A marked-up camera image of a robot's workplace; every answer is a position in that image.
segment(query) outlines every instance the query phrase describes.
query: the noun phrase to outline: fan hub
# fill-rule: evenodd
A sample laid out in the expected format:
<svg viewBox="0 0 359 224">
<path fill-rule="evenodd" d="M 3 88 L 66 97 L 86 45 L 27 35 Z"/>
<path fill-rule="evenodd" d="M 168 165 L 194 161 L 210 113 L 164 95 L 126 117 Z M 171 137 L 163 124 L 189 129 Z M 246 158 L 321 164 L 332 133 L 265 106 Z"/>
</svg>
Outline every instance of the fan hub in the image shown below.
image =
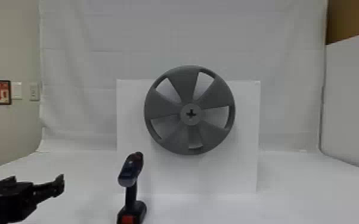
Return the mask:
<svg viewBox="0 0 359 224">
<path fill-rule="evenodd" d="M 202 118 L 202 109 L 196 104 L 185 105 L 180 113 L 181 120 L 189 126 L 197 125 Z"/>
</svg>

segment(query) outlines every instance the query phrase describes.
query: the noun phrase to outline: red label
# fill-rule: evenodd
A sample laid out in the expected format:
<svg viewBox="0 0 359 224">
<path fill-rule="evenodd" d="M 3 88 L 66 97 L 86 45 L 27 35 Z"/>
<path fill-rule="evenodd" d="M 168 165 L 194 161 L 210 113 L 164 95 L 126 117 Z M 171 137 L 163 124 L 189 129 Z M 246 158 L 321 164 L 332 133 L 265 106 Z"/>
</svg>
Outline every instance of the red label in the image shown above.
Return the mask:
<svg viewBox="0 0 359 224">
<path fill-rule="evenodd" d="M 122 216 L 121 224 L 134 224 L 133 216 Z"/>
</svg>

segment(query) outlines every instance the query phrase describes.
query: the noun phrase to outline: wooden cabinet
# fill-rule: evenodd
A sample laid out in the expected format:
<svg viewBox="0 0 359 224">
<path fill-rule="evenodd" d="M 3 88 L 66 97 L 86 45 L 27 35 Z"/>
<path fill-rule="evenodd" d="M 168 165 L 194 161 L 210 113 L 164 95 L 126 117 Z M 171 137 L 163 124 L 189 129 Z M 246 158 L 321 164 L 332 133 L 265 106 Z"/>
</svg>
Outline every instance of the wooden cabinet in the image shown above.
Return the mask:
<svg viewBox="0 0 359 224">
<path fill-rule="evenodd" d="M 327 44 L 359 35 L 359 0 L 329 0 Z"/>
</svg>

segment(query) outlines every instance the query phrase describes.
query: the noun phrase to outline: gray fan wheel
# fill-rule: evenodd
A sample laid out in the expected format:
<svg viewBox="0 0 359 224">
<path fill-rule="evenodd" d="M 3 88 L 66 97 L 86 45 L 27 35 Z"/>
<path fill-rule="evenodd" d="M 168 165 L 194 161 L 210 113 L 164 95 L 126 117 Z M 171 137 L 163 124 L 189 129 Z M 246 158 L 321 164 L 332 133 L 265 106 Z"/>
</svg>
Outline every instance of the gray fan wheel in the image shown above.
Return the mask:
<svg viewBox="0 0 359 224">
<path fill-rule="evenodd" d="M 193 95 L 199 73 L 213 78 L 213 82 L 198 99 Z M 168 79 L 178 92 L 181 102 L 173 102 L 156 88 Z M 204 110 L 229 107 L 227 123 L 218 127 L 204 121 Z M 178 115 L 179 122 L 174 131 L 161 138 L 154 129 L 151 120 Z M 144 118 L 152 138 L 167 150 L 182 155 L 202 154 L 214 149 L 227 137 L 235 120 L 235 102 L 226 82 L 216 73 L 200 66 L 180 66 L 162 74 L 149 89 L 145 105 Z M 198 135 L 202 146 L 190 148 L 190 135 Z"/>
</svg>

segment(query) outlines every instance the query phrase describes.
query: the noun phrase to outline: fan blade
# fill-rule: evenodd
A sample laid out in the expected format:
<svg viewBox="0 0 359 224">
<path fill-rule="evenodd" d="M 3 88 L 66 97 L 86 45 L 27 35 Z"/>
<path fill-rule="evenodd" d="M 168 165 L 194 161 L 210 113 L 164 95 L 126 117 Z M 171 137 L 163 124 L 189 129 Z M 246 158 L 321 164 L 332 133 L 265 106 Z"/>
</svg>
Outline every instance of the fan blade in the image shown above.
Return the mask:
<svg viewBox="0 0 359 224">
<path fill-rule="evenodd" d="M 234 97 L 225 81 L 216 78 L 198 99 L 198 103 L 202 110 L 225 107 L 234 104 Z"/>
<path fill-rule="evenodd" d="M 156 89 L 150 89 L 145 101 L 145 118 L 157 119 L 179 114 L 181 106 L 162 95 Z"/>
<path fill-rule="evenodd" d="M 193 101 L 193 93 L 195 91 L 197 77 L 199 75 L 200 67 L 198 66 L 187 66 L 181 67 L 181 72 L 173 70 L 173 74 L 168 74 L 172 86 L 178 93 L 183 104 L 188 104 Z"/>
<path fill-rule="evenodd" d="M 165 139 L 162 140 L 161 145 L 165 148 L 170 148 L 173 153 L 182 154 L 189 149 L 188 129 L 184 122 L 179 122 L 175 130 Z"/>
<path fill-rule="evenodd" d="M 216 147 L 228 134 L 228 131 L 224 128 L 217 127 L 206 121 L 201 121 L 198 127 L 204 147 Z"/>
</svg>

